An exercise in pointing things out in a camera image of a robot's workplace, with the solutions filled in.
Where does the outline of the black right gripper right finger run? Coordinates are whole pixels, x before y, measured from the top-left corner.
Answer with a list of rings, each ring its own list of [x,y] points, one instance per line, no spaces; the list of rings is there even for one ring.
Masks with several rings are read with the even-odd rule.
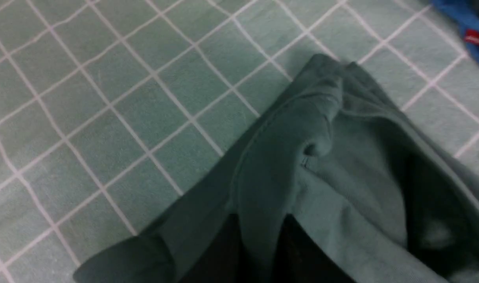
[[[353,283],[308,236],[293,215],[285,217],[279,235],[274,283]]]

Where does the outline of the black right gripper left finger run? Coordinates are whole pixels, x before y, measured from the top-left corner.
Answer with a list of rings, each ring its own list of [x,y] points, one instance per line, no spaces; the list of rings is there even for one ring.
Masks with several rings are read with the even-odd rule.
[[[238,217],[229,215],[211,244],[179,283],[238,283],[239,267]]]

